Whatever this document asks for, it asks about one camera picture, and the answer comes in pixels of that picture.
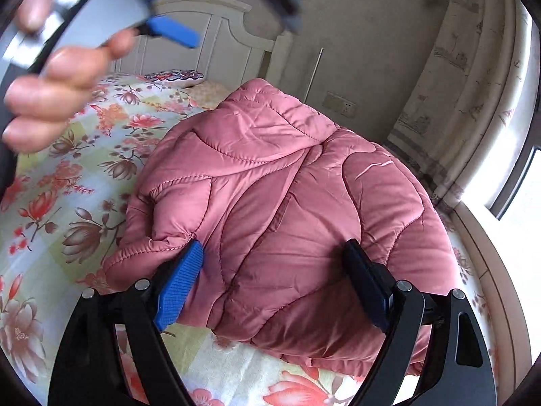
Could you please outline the person's left hand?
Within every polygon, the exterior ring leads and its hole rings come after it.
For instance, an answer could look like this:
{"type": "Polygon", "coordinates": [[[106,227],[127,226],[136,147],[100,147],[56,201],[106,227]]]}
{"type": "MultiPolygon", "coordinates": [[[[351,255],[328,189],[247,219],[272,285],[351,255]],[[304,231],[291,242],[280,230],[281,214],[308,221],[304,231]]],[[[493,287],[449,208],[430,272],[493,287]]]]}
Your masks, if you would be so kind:
{"type": "Polygon", "coordinates": [[[130,52],[135,36],[135,30],[125,29],[97,49],[59,49],[50,56],[42,75],[15,79],[4,99],[14,115],[2,134],[5,144],[18,153],[46,149],[92,100],[94,87],[110,63],[130,52]]]}

